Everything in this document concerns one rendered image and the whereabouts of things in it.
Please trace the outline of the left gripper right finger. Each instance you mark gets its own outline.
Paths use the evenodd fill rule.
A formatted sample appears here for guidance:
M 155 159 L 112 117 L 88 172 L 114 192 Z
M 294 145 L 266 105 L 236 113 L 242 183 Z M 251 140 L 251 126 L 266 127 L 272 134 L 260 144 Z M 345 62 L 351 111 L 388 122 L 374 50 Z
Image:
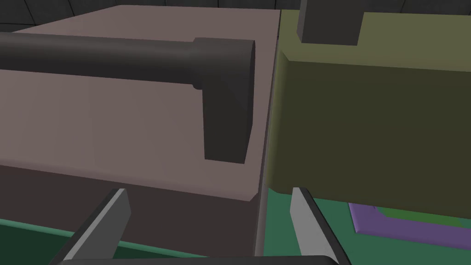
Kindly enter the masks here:
M 310 192 L 294 187 L 290 215 L 302 256 L 315 256 L 326 264 L 350 264 L 345 250 Z

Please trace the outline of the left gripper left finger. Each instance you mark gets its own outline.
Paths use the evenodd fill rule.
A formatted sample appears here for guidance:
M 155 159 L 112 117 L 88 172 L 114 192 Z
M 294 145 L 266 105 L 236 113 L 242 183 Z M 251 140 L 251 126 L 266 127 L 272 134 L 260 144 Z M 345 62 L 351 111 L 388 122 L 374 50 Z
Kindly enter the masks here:
M 113 189 L 56 254 L 64 260 L 112 259 L 131 216 L 126 189 Z

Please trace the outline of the purple flat box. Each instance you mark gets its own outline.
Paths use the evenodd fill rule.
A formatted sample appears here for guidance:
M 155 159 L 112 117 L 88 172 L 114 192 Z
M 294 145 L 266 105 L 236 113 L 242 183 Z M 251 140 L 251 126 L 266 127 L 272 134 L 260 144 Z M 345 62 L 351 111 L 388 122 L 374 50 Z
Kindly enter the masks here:
M 471 229 L 394 219 L 374 206 L 348 205 L 356 233 L 471 250 Z

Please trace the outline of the pinkish brown drawer front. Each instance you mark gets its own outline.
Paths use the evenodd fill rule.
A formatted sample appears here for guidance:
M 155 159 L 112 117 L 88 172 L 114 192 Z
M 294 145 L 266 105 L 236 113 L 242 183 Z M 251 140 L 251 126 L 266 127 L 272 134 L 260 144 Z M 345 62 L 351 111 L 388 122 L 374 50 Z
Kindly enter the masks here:
M 27 33 L 256 43 L 244 164 L 206 160 L 202 96 L 190 85 L 0 70 L 0 222 L 75 231 L 113 188 L 122 240 L 200 256 L 261 256 L 264 142 L 280 12 L 120 5 Z

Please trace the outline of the olive green drawer front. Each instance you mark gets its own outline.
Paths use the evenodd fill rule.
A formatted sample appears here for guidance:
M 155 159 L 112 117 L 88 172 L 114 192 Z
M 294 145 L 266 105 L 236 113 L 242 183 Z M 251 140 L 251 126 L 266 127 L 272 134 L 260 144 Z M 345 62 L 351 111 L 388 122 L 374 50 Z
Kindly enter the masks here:
M 356 46 L 281 12 L 267 184 L 471 219 L 471 16 L 364 15 Z

